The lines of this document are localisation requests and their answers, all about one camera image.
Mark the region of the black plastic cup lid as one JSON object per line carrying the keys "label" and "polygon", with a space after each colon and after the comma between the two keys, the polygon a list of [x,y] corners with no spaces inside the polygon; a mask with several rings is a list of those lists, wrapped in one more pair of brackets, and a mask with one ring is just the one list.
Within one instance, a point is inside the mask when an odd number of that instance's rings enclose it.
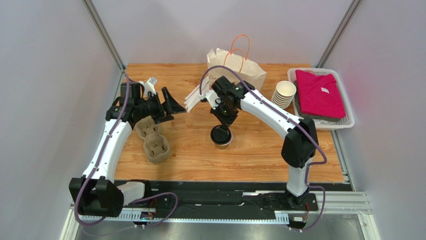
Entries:
{"label": "black plastic cup lid", "polygon": [[214,144],[224,144],[232,141],[232,132],[227,126],[216,125],[210,131],[210,138]]}

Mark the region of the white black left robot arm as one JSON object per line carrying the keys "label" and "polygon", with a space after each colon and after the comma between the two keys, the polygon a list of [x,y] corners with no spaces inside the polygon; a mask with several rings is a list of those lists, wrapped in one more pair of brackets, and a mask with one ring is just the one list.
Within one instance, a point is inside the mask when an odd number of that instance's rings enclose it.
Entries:
{"label": "white black left robot arm", "polygon": [[142,199],[150,191],[146,180],[117,186],[114,176],[126,140],[137,122],[148,118],[159,124],[186,111],[166,87],[161,91],[164,101],[149,82],[121,84],[119,96],[106,112],[103,136],[90,164],[81,177],[73,177],[69,182],[77,217],[118,217],[124,206]]}

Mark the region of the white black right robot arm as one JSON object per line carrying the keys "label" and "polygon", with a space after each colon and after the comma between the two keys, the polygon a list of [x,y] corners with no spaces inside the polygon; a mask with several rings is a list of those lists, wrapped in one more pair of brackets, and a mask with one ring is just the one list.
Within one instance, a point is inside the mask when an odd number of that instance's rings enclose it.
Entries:
{"label": "white black right robot arm", "polygon": [[288,182],[285,203],[291,208],[302,206],[309,193],[307,171],[318,148],[318,136],[314,121],[298,118],[266,99],[246,81],[238,84],[225,76],[218,78],[212,89],[200,98],[211,105],[210,113],[220,124],[210,132],[217,147],[227,147],[233,135],[229,127],[240,110],[250,113],[272,128],[282,139],[281,156],[288,164]]}

